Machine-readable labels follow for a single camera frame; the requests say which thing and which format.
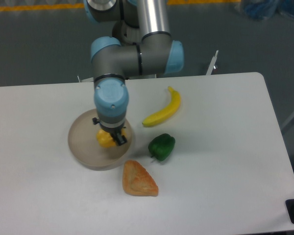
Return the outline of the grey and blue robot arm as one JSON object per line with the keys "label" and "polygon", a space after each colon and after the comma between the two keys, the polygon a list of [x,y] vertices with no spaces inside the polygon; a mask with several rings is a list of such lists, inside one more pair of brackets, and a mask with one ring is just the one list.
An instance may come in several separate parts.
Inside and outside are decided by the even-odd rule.
{"label": "grey and blue robot arm", "polygon": [[129,102],[125,80],[131,77],[181,71],[184,49],[172,39],[164,0],[86,0],[84,8],[95,22],[124,24],[138,30],[139,40],[122,45],[120,37],[100,37],[91,44],[94,124],[108,132],[116,145],[127,142],[122,134]]}

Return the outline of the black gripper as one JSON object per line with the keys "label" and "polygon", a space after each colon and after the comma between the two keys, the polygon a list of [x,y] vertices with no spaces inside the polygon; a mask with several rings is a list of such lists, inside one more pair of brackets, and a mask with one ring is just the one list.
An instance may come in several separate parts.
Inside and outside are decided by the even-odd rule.
{"label": "black gripper", "polygon": [[121,124],[100,122],[99,124],[104,131],[111,134],[117,146],[122,146],[127,143],[125,134],[122,134],[124,122]]}

